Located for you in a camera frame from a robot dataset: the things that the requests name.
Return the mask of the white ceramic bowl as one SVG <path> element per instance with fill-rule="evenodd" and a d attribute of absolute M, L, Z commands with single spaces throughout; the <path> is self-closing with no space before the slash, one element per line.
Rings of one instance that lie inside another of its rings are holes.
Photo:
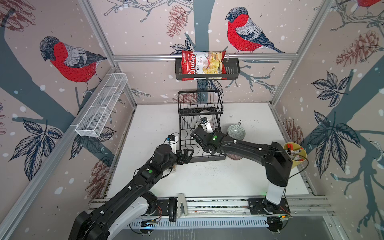
<path fill-rule="evenodd" d="M 212 112 L 207 111 L 207 110 L 200 111 L 199 112 L 199 116 L 201 118 L 207 118 L 207 119 L 212 119 L 213 118 Z"/>

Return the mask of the grey green patterned bowl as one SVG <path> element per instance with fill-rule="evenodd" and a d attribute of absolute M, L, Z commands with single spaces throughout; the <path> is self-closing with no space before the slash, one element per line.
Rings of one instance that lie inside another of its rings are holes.
<path fill-rule="evenodd" d="M 246 136 L 246 131 L 240 124 L 233 124 L 228 127 L 227 135 L 233 139 L 242 141 Z"/>

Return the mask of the white brown patterned bowl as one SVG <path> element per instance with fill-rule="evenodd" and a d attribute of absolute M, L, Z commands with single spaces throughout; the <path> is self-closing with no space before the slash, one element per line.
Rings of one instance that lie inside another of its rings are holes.
<path fill-rule="evenodd" d="M 243 157 L 240 157 L 240 156 L 237 156 L 237 155 L 233 155 L 233 154 L 227 154 L 227 156 L 230 159 L 235 160 L 235 161 L 241 160 L 243 158 Z"/>

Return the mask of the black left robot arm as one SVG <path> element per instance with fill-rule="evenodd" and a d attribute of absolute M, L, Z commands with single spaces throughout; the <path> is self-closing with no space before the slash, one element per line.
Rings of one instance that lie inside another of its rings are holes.
<path fill-rule="evenodd" d="M 157 146 L 153 156 L 113 198 L 91 213 L 83 211 L 76 217 L 69 239 L 112 240 L 139 216 L 154 213 L 158 198 L 150 189 L 163 178 L 164 171 L 188 164 L 193 153 L 194 150 L 173 152 L 166 144 Z"/>

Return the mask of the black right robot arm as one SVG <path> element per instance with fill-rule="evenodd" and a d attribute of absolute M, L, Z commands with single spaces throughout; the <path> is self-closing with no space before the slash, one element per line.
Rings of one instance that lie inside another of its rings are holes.
<path fill-rule="evenodd" d="M 293 161 L 279 143 L 261 145 L 236 140 L 218 130 L 208 133 L 202 126 L 196 127 L 190 136 L 206 153 L 232 154 L 265 167 L 269 181 L 268 190 L 265 197 L 248 200 L 252 214 L 279 216 L 291 214 L 288 201 L 284 198 L 284 190 L 288 185 Z"/>

